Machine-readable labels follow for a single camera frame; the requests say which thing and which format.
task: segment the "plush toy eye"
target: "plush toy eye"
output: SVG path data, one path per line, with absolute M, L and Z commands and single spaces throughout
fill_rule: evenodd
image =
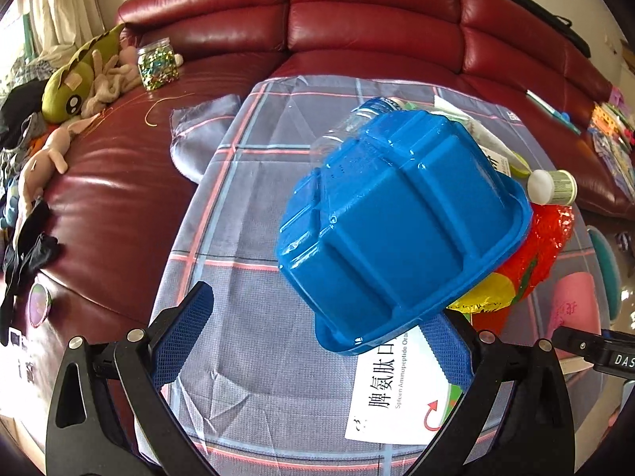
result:
M 78 94 L 71 96 L 66 102 L 66 112 L 75 116 L 81 110 L 81 97 Z

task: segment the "curtain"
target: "curtain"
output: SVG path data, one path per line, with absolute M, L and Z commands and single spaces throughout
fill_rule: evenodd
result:
M 62 66 L 87 41 L 104 32 L 95 0 L 21 0 L 31 13 L 40 60 Z

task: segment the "tiled floor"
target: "tiled floor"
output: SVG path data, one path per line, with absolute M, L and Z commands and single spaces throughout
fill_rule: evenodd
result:
M 628 277 L 628 274 L 633 271 L 634 262 L 618 250 L 615 235 L 606 234 L 606 237 L 617 258 L 622 278 L 622 309 L 612 329 L 635 334 L 635 274 Z M 606 431 L 609 417 L 622 400 L 624 380 L 613 376 L 608 378 L 598 402 L 576 433 L 576 467 L 579 467 L 595 451 Z

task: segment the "black case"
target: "black case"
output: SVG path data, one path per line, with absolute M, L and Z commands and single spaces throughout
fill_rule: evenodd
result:
M 529 12 L 531 12 L 534 16 L 540 18 L 559 34 L 566 37 L 587 59 L 591 58 L 591 49 L 589 48 L 589 44 L 572 30 L 571 25 L 573 25 L 573 23 L 570 19 L 552 14 L 544 7 L 539 6 L 539 4 L 533 0 L 512 1 L 523 7 L 523 9 L 529 10 Z

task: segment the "clear plastic bottle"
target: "clear plastic bottle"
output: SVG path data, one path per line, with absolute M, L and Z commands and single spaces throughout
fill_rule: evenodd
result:
M 353 109 L 348 117 L 320 138 L 317 138 L 310 149 L 311 164 L 320 167 L 325 159 L 335 150 L 341 147 L 348 138 L 357 136 L 361 127 L 373 118 L 393 111 L 407 110 L 412 105 L 398 98 L 386 98 L 379 96 L 367 100 L 359 107 Z

